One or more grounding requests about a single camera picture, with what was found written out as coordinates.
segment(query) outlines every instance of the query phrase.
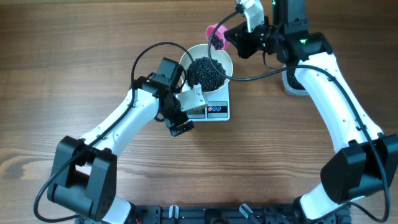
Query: container of black beans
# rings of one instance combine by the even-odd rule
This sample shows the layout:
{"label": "container of black beans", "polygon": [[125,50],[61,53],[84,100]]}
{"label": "container of black beans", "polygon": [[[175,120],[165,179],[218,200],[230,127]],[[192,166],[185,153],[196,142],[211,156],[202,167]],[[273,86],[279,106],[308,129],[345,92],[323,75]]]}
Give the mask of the container of black beans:
{"label": "container of black beans", "polygon": [[[195,66],[192,64],[192,61],[187,54],[182,56],[180,65],[182,65],[187,72],[187,77],[185,77],[184,73],[181,75],[181,79],[183,81],[185,80],[182,91],[191,89],[191,87],[197,82],[200,83],[202,90],[209,95],[216,93],[228,84],[229,79],[220,75],[211,65],[207,49],[208,44],[200,44],[188,49],[195,61]],[[213,59],[213,64],[218,71],[225,76],[232,76],[232,60],[224,50],[215,50],[214,48],[211,48],[211,57]]]}

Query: white container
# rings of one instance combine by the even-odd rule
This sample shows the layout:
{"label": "white container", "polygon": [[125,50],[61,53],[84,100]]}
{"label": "white container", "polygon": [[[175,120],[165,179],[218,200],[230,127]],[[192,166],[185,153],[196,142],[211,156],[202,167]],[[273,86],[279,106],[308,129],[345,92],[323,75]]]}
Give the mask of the white container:
{"label": "white container", "polygon": [[[193,46],[190,49],[188,49],[188,52],[191,54],[191,56],[194,60],[198,59],[198,58],[202,58],[202,57],[208,57],[207,47],[208,47],[208,44],[199,44],[199,45]],[[223,68],[225,69],[225,74],[227,76],[232,77],[232,73],[234,70],[232,60],[231,60],[231,57],[228,55],[228,53],[225,50],[215,50],[215,49],[211,48],[211,57],[212,57],[212,59],[217,60],[219,63],[221,63],[223,65]],[[187,53],[184,53],[184,55],[182,56],[182,58],[180,60],[180,65],[182,65],[185,70],[188,70],[188,67],[191,63],[192,62],[191,62],[189,56],[187,55]],[[184,80],[184,78],[185,78],[185,75],[182,73],[181,79]],[[229,79],[226,78],[224,81],[224,85],[220,86],[217,90],[208,91],[205,93],[207,95],[216,93],[217,91],[222,89],[224,86],[226,86],[228,84],[228,82],[229,82]],[[186,83],[186,84],[184,84],[182,91],[189,90],[189,89],[190,89],[190,87],[188,86],[188,83]]]}

